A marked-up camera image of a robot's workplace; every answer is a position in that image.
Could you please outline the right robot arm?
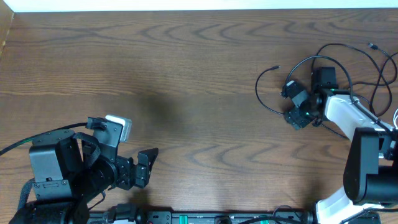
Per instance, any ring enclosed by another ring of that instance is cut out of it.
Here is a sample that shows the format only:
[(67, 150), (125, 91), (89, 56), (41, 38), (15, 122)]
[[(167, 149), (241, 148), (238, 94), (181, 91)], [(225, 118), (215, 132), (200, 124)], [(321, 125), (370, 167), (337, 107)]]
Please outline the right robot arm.
[(352, 92), (339, 88), (333, 67), (312, 74), (310, 91), (291, 80), (281, 95), (294, 104), (284, 118), (295, 129), (330, 121), (351, 142), (342, 187), (318, 201), (302, 222), (362, 223), (370, 221), (373, 212), (397, 211), (397, 128), (374, 116)]

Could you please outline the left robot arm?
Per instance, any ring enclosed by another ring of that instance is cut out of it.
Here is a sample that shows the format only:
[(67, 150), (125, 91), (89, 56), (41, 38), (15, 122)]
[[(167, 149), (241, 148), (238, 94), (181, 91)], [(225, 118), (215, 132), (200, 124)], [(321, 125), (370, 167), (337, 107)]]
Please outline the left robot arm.
[(74, 132), (72, 126), (54, 129), (30, 139), (34, 173), (21, 190), (11, 223), (87, 223), (88, 203), (106, 190), (148, 183), (157, 148), (138, 153), (138, 161), (118, 155), (127, 141), (132, 122), (107, 115), (84, 123), (92, 135)]

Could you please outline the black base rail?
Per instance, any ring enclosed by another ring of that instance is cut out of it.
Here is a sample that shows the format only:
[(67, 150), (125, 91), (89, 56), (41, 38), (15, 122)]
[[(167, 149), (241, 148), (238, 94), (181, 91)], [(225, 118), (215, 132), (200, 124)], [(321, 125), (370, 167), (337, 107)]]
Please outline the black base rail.
[(273, 212), (182, 212), (144, 209), (132, 203), (113, 206), (105, 212), (90, 212), (88, 223), (116, 224), (218, 224), (218, 223), (308, 223), (316, 224), (315, 212), (281, 206)]

